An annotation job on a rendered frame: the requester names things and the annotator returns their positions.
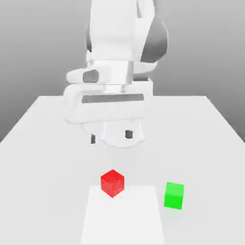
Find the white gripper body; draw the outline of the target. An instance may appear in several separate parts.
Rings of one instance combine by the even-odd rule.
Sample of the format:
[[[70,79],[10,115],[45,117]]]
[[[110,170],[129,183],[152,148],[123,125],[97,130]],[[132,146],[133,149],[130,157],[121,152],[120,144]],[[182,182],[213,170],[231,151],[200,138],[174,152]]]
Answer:
[[[120,85],[72,84],[66,87],[64,115],[71,124],[142,119],[153,96],[153,82]]]

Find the small red cube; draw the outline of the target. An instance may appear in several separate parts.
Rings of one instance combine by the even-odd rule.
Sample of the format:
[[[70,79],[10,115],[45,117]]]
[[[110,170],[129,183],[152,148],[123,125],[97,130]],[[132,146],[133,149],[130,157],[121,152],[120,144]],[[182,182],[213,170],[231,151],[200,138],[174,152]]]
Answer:
[[[100,177],[100,186],[113,198],[124,190],[124,176],[112,169]]]

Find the small green cube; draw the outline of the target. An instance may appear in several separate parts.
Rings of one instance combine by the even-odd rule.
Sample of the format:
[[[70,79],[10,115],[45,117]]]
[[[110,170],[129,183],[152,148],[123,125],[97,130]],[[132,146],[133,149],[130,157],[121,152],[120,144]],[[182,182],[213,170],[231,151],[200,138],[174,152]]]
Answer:
[[[167,182],[165,196],[164,196],[164,207],[173,208],[177,210],[182,209],[184,196],[184,185]]]

